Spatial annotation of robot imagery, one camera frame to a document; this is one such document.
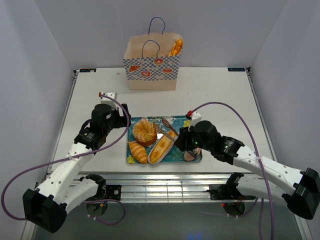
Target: blue bag handle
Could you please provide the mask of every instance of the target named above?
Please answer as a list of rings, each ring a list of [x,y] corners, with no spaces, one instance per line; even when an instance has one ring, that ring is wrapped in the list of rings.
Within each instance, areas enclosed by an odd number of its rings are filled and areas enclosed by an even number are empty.
[[[159,47],[159,50],[156,52],[156,57],[158,57],[158,52],[160,51],[160,45],[156,42],[156,41],[154,41],[154,40],[148,40],[148,41],[146,41],[144,44],[143,44],[143,47],[142,47],[142,51],[141,51],[141,57],[143,58],[144,57],[144,48],[145,48],[145,45],[146,45],[146,43],[147,42],[154,42],[154,43],[156,43],[157,45],[158,45],[158,47]]]
[[[166,23],[165,23],[165,21],[164,21],[161,17],[155,16],[155,17],[152,18],[151,21],[150,21],[148,35],[150,35],[150,27],[151,27],[151,23],[152,23],[152,21],[153,21],[154,19],[161,19],[161,20],[162,20],[162,22],[163,22],[163,24],[164,24],[164,28],[163,28],[163,30],[162,30],[162,34],[164,34],[164,30],[166,29]]]

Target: floral tray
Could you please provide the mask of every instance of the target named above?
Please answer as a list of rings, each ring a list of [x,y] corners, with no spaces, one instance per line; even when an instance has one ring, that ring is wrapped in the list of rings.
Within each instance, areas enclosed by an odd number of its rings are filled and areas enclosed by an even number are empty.
[[[162,124],[162,118],[166,118],[169,123],[173,126],[173,128],[179,133],[179,129],[182,127],[188,127],[190,124],[190,120],[188,120],[185,116],[148,116],[148,117],[132,117],[131,118],[131,127],[129,128],[128,135],[127,135],[127,141],[135,141],[135,138],[132,134],[134,125],[140,121],[141,119],[148,119],[151,123],[157,123],[164,131],[169,131],[166,126]],[[161,138],[162,134],[158,133],[158,139]],[[151,146],[146,147],[146,153],[149,155],[151,149],[154,147],[154,144]],[[185,152],[180,151],[179,148],[176,146],[173,146],[170,152],[164,157],[164,159],[160,162],[162,163],[197,163],[202,160],[202,153],[199,154],[196,159],[192,161],[185,161],[184,160],[184,154]],[[138,162],[131,154],[129,145],[126,147],[126,161],[128,164],[141,164]]]

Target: tabletop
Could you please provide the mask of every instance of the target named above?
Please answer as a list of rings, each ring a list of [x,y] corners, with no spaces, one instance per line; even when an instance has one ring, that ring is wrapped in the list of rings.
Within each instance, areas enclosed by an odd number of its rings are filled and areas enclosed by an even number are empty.
[[[54,159],[64,158],[82,124],[90,119],[95,105],[100,103],[99,92],[116,91],[117,100],[128,104],[132,117],[185,115],[206,102],[224,102],[235,108],[248,124],[259,153],[271,158],[271,151],[259,115],[252,88],[245,71],[227,68],[181,67],[175,91],[130,90],[124,68],[97,68],[96,72],[80,72],[68,105]],[[222,105],[208,105],[198,110],[202,120],[214,124],[223,136],[233,137],[253,148],[249,134],[240,119]],[[121,135],[124,128],[113,129],[105,144]],[[127,137],[113,147],[98,152],[81,173],[232,173],[245,169],[220,162],[209,152],[203,152],[200,162],[128,164]]]

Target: blue and white checkered print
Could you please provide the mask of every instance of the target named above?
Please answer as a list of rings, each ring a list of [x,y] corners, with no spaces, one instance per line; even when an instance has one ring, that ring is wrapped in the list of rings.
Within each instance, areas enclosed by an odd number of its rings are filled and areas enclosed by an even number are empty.
[[[159,80],[176,80],[180,66],[182,50],[178,55],[163,56],[163,57],[139,57],[123,59],[126,77],[128,80],[144,80],[144,81],[159,81]],[[162,64],[155,64],[156,59],[162,59]],[[133,72],[129,72],[131,66],[141,66]],[[163,72],[163,69],[172,69],[172,72]],[[142,72],[150,72],[150,76],[143,76]]]

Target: shopping bag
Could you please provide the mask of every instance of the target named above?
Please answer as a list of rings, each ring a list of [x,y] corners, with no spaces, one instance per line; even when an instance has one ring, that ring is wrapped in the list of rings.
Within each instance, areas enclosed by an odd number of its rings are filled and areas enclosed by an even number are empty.
[[[163,21],[162,32],[150,33],[155,18]],[[124,53],[123,63],[130,89],[133,90],[175,90],[182,56],[168,56],[177,40],[183,37],[174,32],[164,32],[166,24],[160,17],[150,21],[148,34],[132,36]]]

